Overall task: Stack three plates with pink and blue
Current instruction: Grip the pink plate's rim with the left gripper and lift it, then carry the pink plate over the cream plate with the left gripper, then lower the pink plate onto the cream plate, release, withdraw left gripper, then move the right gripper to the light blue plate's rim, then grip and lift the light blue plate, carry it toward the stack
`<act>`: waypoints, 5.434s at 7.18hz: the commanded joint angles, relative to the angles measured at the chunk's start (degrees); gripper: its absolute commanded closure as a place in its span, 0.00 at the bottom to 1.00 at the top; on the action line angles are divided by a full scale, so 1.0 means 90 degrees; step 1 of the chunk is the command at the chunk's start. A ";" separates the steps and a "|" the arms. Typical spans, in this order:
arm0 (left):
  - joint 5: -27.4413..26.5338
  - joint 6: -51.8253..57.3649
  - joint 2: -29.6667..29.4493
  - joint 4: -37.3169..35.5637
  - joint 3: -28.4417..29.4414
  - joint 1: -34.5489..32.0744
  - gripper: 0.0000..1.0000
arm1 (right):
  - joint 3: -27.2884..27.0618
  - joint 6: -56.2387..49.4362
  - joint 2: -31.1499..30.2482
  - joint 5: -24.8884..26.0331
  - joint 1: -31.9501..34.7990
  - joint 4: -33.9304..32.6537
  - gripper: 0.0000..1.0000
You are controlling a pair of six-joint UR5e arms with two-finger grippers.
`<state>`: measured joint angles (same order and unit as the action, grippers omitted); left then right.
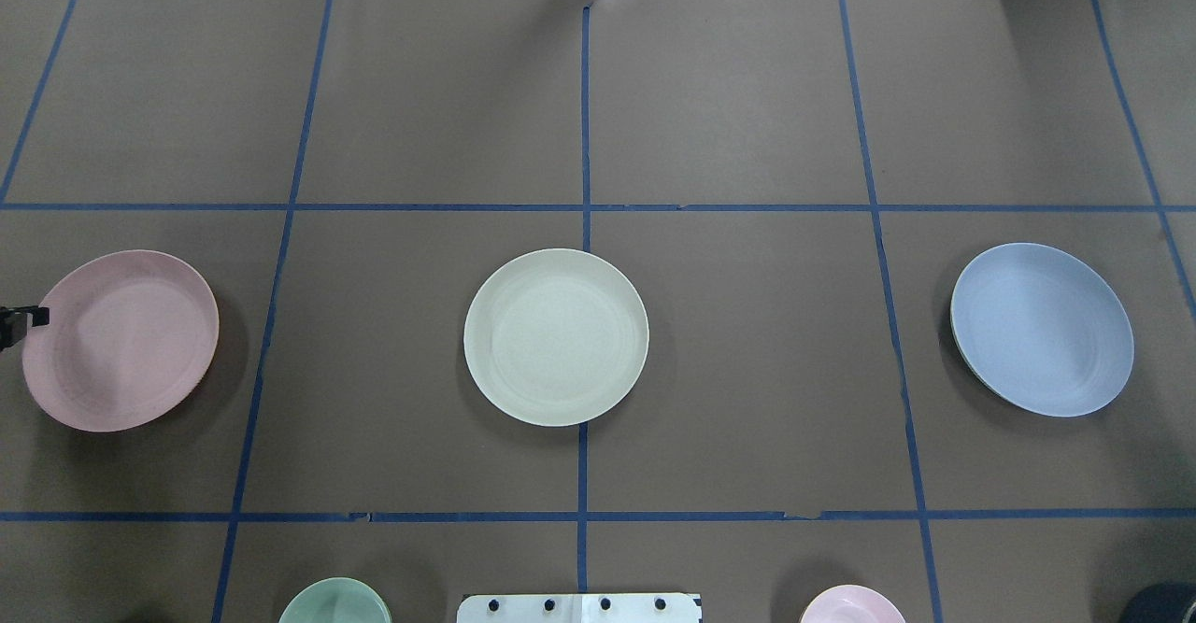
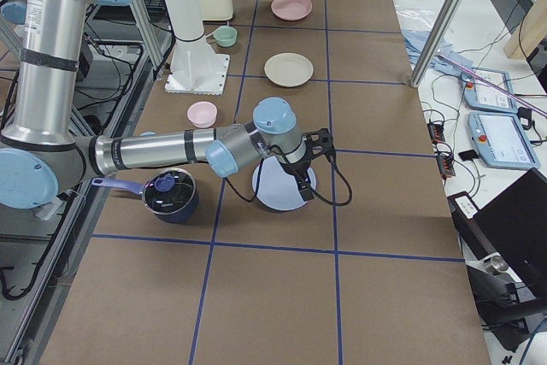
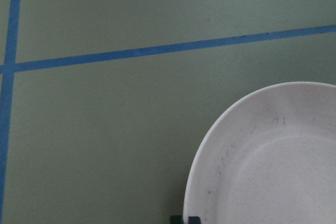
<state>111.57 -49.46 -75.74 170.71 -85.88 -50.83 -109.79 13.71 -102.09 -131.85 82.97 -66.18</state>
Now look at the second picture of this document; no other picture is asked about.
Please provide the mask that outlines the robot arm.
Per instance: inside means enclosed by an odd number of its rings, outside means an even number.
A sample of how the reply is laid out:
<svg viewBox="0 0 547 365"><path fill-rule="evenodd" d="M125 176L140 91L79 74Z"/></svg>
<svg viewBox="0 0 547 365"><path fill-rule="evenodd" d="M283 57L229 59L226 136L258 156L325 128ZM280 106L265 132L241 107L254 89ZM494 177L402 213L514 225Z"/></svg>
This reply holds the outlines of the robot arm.
<svg viewBox="0 0 547 365"><path fill-rule="evenodd" d="M26 1L15 108L1 131L2 204L33 209L85 180L135 168L205 162L226 178L270 156L304 181L311 137L279 97L259 102L244 125L122 138L69 131L87 10L131 1Z"/></svg>

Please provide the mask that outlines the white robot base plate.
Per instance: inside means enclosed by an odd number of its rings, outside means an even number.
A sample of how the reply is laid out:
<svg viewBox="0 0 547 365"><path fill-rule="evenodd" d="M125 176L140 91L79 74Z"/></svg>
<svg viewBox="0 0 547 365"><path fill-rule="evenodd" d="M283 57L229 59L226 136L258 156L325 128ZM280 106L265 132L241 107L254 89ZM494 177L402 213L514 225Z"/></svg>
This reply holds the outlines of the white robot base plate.
<svg viewBox="0 0 547 365"><path fill-rule="evenodd" d="M230 56L216 54L198 57L190 51L174 53L170 75L165 85L167 93L221 95L224 91Z"/></svg>

